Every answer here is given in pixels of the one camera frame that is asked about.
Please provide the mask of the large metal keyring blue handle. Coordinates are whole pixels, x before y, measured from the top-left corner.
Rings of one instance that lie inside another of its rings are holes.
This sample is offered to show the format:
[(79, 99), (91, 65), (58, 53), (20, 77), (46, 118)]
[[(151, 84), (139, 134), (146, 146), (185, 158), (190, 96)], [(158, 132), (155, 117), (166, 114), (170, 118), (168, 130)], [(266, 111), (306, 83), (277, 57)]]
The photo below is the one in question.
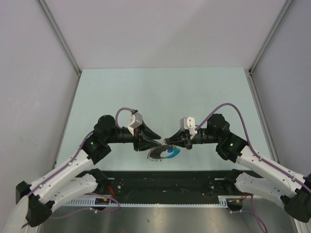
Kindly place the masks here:
[[(167, 149), (169, 148), (173, 148), (174, 152), (168, 153)], [(179, 153), (180, 153), (180, 149), (178, 147), (165, 144), (165, 145), (161, 145), (159, 147), (155, 147), (151, 149), (147, 155), (147, 158), (150, 161), (160, 162), (165, 159), (172, 159), (176, 157)]]

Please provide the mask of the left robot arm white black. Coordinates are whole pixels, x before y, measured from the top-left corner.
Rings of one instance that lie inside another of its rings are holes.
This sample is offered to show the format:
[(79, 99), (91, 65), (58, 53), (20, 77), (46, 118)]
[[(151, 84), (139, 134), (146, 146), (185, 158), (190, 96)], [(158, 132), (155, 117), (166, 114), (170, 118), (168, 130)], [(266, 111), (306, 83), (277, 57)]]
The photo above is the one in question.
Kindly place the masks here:
[(106, 157), (111, 152), (110, 144), (131, 143), (135, 151), (145, 151), (159, 146), (160, 139), (136, 110), (126, 127), (120, 127), (114, 116), (100, 117), (75, 154), (41, 178), (31, 183), (21, 181), (16, 186), (16, 203), (27, 201), (20, 226), (37, 227), (61, 204), (83, 194), (104, 193), (107, 177), (99, 169), (90, 170), (82, 178), (75, 177)]

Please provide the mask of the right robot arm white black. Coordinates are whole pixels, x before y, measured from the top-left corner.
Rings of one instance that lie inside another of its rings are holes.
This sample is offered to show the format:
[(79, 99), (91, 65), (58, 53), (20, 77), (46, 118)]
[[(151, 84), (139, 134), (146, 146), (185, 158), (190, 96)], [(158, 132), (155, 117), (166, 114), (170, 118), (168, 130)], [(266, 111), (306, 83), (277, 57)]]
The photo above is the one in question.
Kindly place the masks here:
[(258, 174), (255, 178), (238, 170), (226, 177), (224, 189), (230, 195), (239, 191), (260, 196), (282, 207), (294, 219), (307, 223), (311, 219), (311, 177), (280, 165), (254, 150), (250, 142), (230, 131), (221, 114), (213, 114), (207, 126), (194, 128), (194, 118), (180, 121), (180, 130), (164, 142), (188, 150), (196, 144), (216, 144), (217, 154)]

